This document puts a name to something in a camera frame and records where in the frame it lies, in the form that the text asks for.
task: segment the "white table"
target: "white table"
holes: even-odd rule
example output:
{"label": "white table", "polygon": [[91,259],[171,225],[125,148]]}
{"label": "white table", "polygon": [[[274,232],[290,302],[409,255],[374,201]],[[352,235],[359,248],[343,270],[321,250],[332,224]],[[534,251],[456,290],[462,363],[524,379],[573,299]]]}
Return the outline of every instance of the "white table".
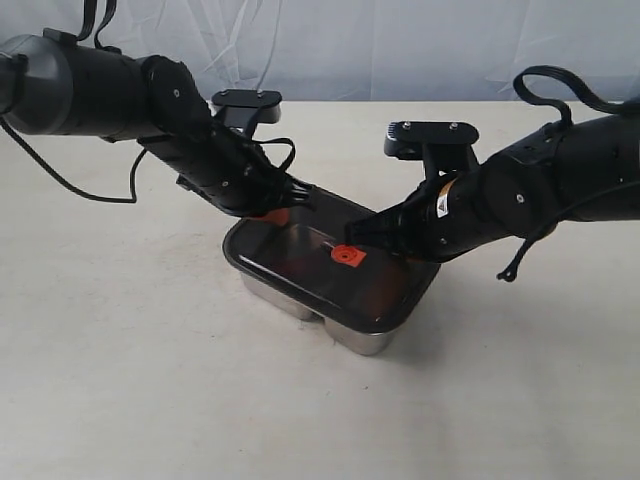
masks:
{"label": "white table", "polygon": [[[373,209],[421,166],[393,120],[467,121],[481,159],[554,119],[496,103],[290,103],[297,176]],[[576,118],[589,115],[576,110]],[[101,194],[135,144],[32,138]],[[276,150],[270,150],[277,157]],[[566,224],[515,284],[519,240],[446,265],[394,343],[360,357],[247,293],[234,220],[152,157],[136,206],[83,201],[0,135],[0,478],[549,479],[640,471],[640,222]]]}

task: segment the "red object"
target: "red object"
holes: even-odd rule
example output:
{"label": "red object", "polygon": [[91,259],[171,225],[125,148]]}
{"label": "red object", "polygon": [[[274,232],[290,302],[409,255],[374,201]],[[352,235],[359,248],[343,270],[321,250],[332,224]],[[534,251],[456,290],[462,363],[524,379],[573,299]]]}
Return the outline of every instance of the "red object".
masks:
{"label": "red object", "polygon": [[278,210],[272,210],[264,217],[251,217],[252,220],[259,220],[261,222],[273,223],[278,227],[284,227],[289,223],[289,209],[280,208]]}
{"label": "red object", "polygon": [[343,263],[354,268],[360,265],[366,256],[367,254],[362,250],[349,245],[336,245],[331,250],[331,258],[334,262]]}

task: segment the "white surface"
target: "white surface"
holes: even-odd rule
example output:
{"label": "white surface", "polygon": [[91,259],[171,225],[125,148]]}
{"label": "white surface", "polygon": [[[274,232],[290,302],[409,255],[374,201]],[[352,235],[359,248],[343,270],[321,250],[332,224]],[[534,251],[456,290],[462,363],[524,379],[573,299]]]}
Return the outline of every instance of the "white surface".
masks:
{"label": "white surface", "polygon": [[[45,26],[79,32],[82,5],[0,0],[0,44]],[[637,0],[119,0],[101,38],[186,62],[206,96],[505,100],[520,71],[553,64],[626,100],[640,92],[638,16]]]}
{"label": "white surface", "polygon": [[[577,119],[584,119],[578,110]],[[392,120],[468,121],[486,156],[553,119],[520,104],[286,104],[293,171],[374,209],[421,167]],[[137,148],[37,138],[61,172],[126,193]],[[567,224],[513,284],[520,244],[446,265],[383,355],[251,297],[234,220],[147,158],[137,206],[55,185],[0,135],[0,478],[549,479],[640,471],[640,222]]]}

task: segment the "label sticker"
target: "label sticker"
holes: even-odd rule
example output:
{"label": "label sticker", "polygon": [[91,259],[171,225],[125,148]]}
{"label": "label sticker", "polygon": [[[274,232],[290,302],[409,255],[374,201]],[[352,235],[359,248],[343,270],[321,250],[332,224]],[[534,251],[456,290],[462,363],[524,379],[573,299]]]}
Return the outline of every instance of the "label sticker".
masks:
{"label": "label sticker", "polygon": [[440,193],[438,194],[438,200],[436,201],[436,216],[438,218],[446,217],[449,215],[449,190],[451,190],[451,185],[453,185],[455,180],[451,180],[447,183]]}

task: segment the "stainless steel tray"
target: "stainless steel tray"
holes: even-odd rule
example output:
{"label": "stainless steel tray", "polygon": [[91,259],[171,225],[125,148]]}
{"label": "stainless steel tray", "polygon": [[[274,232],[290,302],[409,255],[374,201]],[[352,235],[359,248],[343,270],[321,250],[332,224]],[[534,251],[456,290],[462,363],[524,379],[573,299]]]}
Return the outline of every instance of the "stainless steel tray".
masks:
{"label": "stainless steel tray", "polygon": [[296,207],[282,226],[241,220],[223,250],[255,295],[301,320],[324,319],[337,342],[361,355],[383,350],[438,272],[439,265],[362,249],[353,267],[332,259],[344,225],[372,212],[322,189],[315,210]]}

